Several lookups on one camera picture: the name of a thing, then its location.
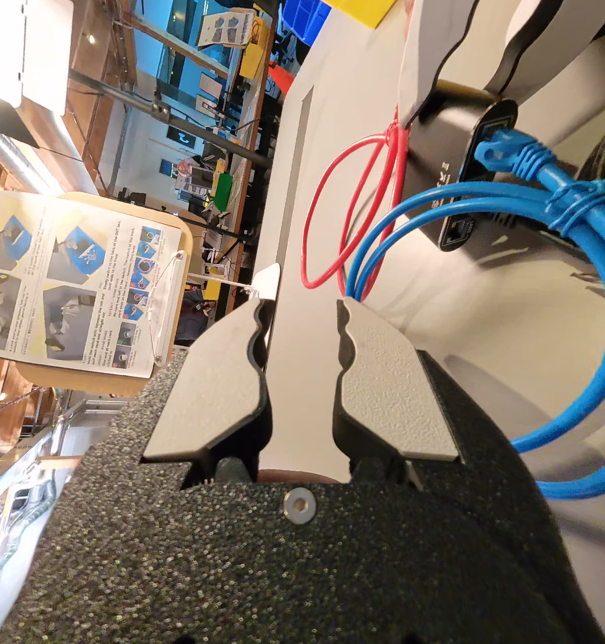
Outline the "yellow plastic bin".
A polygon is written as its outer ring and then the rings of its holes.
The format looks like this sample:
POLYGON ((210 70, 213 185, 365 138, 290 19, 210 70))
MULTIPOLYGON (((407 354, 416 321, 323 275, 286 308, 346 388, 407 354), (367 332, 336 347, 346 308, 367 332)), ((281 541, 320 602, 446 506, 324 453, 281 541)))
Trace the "yellow plastic bin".
POLYGON ((369 29, 376 29, 396 1, 323 1, 369 29))

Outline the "blue plastic bin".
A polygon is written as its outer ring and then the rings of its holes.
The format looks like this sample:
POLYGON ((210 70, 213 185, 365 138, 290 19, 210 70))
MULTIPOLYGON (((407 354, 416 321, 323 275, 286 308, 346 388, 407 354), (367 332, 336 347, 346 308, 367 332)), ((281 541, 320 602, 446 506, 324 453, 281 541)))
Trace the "blue plastic bin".
POLYGON ((299 41, 311 47, 331 9, 323 1, 285 1, 282 19, 299 41))

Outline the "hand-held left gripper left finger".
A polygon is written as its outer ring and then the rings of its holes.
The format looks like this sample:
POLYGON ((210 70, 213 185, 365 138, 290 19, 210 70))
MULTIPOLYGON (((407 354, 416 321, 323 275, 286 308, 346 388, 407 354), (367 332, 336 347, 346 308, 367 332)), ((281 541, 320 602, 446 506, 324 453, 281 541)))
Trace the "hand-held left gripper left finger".
POLYGON ((143 453, 149 463, 251 462, 269 443, 267 334, 274 301, 251 298, 189 348, 143 453))

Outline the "steel pole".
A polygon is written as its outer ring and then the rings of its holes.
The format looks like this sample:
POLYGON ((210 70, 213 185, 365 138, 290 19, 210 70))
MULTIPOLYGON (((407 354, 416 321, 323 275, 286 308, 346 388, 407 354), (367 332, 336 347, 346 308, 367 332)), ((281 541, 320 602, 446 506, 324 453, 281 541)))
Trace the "steel pole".
POLYGON ((265 157, 264 155, 261 155, 245 146, 236 144, 229 139, 220 137, 212 131, 207 130, 205 127, 190 122, 184 118, 179 118, 172 113, 169 105, 162 101, 144 101, 142 98, 107 85, 106 83, 87 76, 75 69, 69 70, 68 77, 75 83, 79 83, 82 86, 94 90, 100 95, 118 101, 130 108, 137 109, 138 111, 154 118, 158 122, 172 126, 183 132, 190 133, 205 142, 210 142, 220 149, 244 158, 252 163, 252 165, 263 167, 265 169, 270 169, 273 165, 273 161, 268 157, 265 157))

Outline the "instruction poster board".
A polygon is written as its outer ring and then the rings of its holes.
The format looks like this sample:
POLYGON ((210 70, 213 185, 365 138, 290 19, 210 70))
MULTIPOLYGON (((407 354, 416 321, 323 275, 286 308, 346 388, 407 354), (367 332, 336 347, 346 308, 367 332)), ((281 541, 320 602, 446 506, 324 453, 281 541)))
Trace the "instruction poster board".
POLYGON ((44 387, 137 394, 170 360, 192 251, 173 214, 0 191, 0 359, 44 387))

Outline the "black network switch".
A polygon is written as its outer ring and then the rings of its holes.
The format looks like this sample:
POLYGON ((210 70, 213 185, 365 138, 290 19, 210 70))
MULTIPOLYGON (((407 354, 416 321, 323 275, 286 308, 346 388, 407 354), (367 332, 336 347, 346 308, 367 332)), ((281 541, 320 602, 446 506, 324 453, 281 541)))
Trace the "black network switch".
POLYGON ((493 181, 475 149, 496 130, 514 128, 517 115, 512 99, 439 80, 410 129, 402 199, 461 181, 493 181))

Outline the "orange traffic cone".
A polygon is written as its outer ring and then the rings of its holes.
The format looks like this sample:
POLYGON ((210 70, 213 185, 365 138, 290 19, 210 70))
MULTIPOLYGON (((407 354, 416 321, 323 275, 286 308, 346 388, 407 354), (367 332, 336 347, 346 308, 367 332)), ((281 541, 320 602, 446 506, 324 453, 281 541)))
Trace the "orange traffic cone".
POLYGON ((295 76, 277 64, 269 65, 268 75, 276 87, 281 91, 282 95, 286 97, 290 91, 293 81, 295 80, 295 76))

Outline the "green storage bin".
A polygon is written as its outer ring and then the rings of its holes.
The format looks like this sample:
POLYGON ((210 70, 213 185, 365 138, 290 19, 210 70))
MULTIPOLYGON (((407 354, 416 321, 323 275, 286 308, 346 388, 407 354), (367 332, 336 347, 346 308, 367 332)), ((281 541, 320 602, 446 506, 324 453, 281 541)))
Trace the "green storage bin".
POLYGON ((213 195, 213 203, 221 212, 227 211, 228 209, 228 202, 232 191, 233 182, 234 180, 231 174, 219 174, 217 187, 215 194, 213 195))

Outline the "white ceiling light panel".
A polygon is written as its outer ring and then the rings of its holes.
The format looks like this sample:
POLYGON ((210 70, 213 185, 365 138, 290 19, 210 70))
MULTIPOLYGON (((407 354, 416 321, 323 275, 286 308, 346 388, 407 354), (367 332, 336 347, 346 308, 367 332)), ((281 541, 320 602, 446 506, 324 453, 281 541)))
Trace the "white ceiling light panel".
POLYGON ((72 1, 0 1, 0 100, 65 114, 72 1))

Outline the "small yellow bin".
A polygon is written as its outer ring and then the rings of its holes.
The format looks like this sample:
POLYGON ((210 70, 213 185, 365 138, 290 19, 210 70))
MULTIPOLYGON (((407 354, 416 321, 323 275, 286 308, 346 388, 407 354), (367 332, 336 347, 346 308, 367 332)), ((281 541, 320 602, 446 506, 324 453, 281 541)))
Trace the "small yellow bin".
POLYGON ((258 43, 248 43, 242 55, 239 75, 252 80, 256 77, 264 58, 264 46, 258 43))

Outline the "small instruction poster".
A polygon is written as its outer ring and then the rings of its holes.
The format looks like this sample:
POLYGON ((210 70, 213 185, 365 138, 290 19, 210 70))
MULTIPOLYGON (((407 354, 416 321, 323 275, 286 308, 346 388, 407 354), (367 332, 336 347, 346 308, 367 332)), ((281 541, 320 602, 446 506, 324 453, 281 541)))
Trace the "small instruction poster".
POLYGON ((233 10, 204 15, 199 30, 199 48, 220 44, 231 48, 248 45, 257 14, 254 11, 233 10))

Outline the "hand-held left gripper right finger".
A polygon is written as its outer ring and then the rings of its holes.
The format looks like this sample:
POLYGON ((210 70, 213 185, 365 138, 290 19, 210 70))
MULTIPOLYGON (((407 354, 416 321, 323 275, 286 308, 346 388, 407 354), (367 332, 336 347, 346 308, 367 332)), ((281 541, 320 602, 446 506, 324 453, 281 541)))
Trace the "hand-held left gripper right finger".
POLYGON ((355 299, 337 301, 340 373, 333 440, 352 463, 453 462, 459 451, 410 340, 355 299))

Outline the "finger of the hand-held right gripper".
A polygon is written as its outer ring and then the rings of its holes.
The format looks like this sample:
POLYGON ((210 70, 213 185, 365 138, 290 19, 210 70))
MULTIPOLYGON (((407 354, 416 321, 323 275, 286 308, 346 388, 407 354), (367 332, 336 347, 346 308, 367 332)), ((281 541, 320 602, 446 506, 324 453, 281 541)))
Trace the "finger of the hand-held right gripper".
POLYGON ((436 87, 446 60, 466 37, 478 1, 405 1, 398 77, 398 124, 409 126, 436 87))
POLYGON ((522 1, 485 91, 526 101, 605 36, 605 1, 522 1))

